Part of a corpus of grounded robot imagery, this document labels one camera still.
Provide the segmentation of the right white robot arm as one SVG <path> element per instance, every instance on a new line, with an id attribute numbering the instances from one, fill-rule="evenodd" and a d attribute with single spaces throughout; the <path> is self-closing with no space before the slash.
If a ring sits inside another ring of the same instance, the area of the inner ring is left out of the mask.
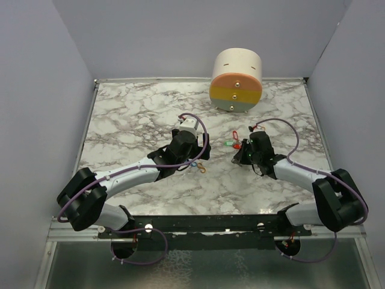
<path id="1" fill-rule="evenodd" d="M 282 235 L 291 235 L 301 225 L 320 225 L 339 232 L 362 221 L 368 213 L 366 202 L 346 170 L 322 172 L 290 162 L 287 156 L 274 152 L 263 131 L 243 139 L 232 162 L 258 168 L 263 176 L 290 182 L 314 195 L 312 204 L 294 204 L 280 211 L 284 216 L 277 219 L 276 228 Z"/>

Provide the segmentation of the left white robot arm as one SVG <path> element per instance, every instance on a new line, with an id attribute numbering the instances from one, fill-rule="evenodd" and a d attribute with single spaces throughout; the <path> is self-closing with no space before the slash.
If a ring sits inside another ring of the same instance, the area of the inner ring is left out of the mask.
<path id="1" fill-rule="evenodd" d="M 57 197 L 60 212 L 57 220 L 82 231 L 101 221 L 124 238 L 133 229 L 132 217 L 126 208 L 105 207 L 114 195 L 141 184 L 157 182 L 188 167 L 195 160 L 208 160 L 211 147 L 209 134 L 203 134 L 203 146 L 191 132 L 172 131 L 170 144 L 165 145 L 138 162 L 105 172 L 92 172 L 88 167 L 78 170 Z"/>

